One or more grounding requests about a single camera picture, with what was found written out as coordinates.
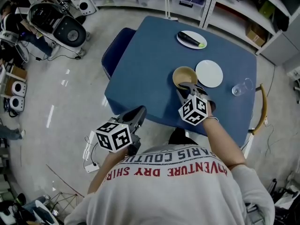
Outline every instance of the brown bowl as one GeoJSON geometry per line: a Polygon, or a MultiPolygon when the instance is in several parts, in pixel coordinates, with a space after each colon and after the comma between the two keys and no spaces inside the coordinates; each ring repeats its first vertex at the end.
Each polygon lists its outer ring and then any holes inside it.
{"type": "Polygon", "coordinates": [[[197,84],[198,78],[197,74],[190,67],[179,67],[173,72],[173,83],[176,87],[180,89],[184,89],[179,86],[179,83],[189,82],[193,84],[197,84]]]}

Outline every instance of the wrist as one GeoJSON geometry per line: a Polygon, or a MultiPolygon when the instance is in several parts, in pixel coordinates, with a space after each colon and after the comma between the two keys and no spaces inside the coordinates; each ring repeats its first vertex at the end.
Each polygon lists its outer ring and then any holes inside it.
{"type": "Polygon", "coordinates": [[[212,115],[211,115],[211,116],[208,116],[206,119],[204,119],[203,126],[205,128],[207,126],[212,126],[215,123],[218,123],[218,121],[215,118],[212,118],[212,115]]]}
{"type": "Polygon", "coordinates": [[[113,152],[110,152],[107,156],[106,156],[106,161],[109,162],[109,163],[113,163],[113,164],[117,164],[119,163],[120,161],[122,161],[123,159],[125,158],[125,154],[123,153],[113,153],[113,152]]]}

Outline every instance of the gray floor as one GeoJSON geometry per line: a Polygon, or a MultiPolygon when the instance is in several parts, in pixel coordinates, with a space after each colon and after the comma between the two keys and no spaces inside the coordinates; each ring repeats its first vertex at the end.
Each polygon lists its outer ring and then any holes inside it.
{"type": "MultiPolygon", "coordinates": [[[[137,29],[148,11],[134,9],[101,9],[87,17],[84,26],[92,33],[87,44],[88,54],[82,60],[70,60],[60,57],[55,61],[35,61],[31,57],[28,69],[28,90],[25,111],[17,119],[7,114],[1,117],[11,128],[20,122],[26,129],[22,141],[11,141],[11,165],[15,177],[29,199],[40,194],[54,195],[57,191],[71,192],[54,173],[51,167],[68,185],[85,195],[95,173],[86,173],[83,169],[83,150],[91,130],[109,119],[113,114],[105,102],[104,91],[108,79],[101,67],[101,57],[109,44],[124,27],[137,29]],[[46,127],[51,106],[54,106],[49,128],[46,127]]],[[[196,25],[195,22],[181,20],[196,25]]],[[[214,31],[227,37],[224,33],[214,31]]],[[[236,42],[246,49],[244,44],[236,42]]],[[[34,49],[36,56],[43,56],[34,49]]],[[[59,54],[72,55],[61,48],[59,54]]],[[[257,85],[263,83],[269,90],[274,66],[261,56],[257,57],[257,85]]],[[[300,109],[296,104],[296,94],[292,83],[281,67],[275,71],[274,82],[268,97],[268,121],[275,128],[270,137],[273,144],[270,153],[267,149],[271,127],[262,127],[255,137],[248,156],[248,164],[256,169],[264,185],[272,178],[284,183],[285,178],[295,167],[299,157],[300,109]]],[[[254,126],[261,113],[261,96],[255,98],[254,126]]],[[[138,134],[142,138],[141,150],[153,145],[163,144],[168,140],[173,128],[146,120],[138,134]]],[[[200,137],[199,142],[207,143],[207,138],[200,137]]],[[[106,152],[96,149],[94,160],[102,163],[106,152]]]]}

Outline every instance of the white plate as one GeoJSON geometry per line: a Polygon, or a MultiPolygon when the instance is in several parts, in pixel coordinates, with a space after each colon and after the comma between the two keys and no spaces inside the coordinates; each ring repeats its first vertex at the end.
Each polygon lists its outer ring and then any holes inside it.
{"type": "Polygon", "coordinates": [[[198,47],[198,46],[195,46],[195,45],[191,45],[190,43],[187,43],[185,41],[182,41],[178,35],[176,36],[177,40],[184,46],[186,47],[189,47],[189,48],[192,48],[192,49],[203,49],[203,48],[206,48],[207,46],[207,41],[204,37],[202,37],[200,34],[196,33],[196,32],[192,32],[192,31],[182,31],[184,32],[185,34],[189,35],[191,38],[195,39],[197,42],[199,43],[203,43],[205,46],[204,47],[198,47]]]}
{"type": "Polygon", "coordinates": [[[209,88],[215,88],[223,80],[223,72],[220,66],[210,60],[203,60],[196,66],[196,74],[199,82],[209,88]]]}

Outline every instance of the clear glass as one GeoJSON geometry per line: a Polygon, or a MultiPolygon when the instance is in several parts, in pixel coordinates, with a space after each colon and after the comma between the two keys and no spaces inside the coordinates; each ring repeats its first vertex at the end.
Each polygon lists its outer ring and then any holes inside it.
{"type": "Polygon", "coordinates": [[[236,84],[232,88],[232,94],[235,96],[240,96],[248,91],[251,91],[253,89],[253,82],[250,78],[246,78],[243,83],[236,84]]]}

